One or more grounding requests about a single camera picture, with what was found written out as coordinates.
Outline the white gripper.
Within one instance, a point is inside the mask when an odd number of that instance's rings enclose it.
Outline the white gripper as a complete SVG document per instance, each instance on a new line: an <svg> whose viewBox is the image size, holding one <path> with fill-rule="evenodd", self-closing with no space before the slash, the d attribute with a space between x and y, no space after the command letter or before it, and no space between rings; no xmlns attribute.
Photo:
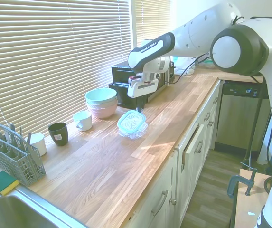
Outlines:
<svg viewBox="0 0 272 228"><path fill-rule="evenodd" d="M147 95L157 91L159 80L154 79L150 83L145 83L140 78L129 78L128 82L129 87L127 96L137 98L137 111L144 112L144 107L147 103Z"/></svg>

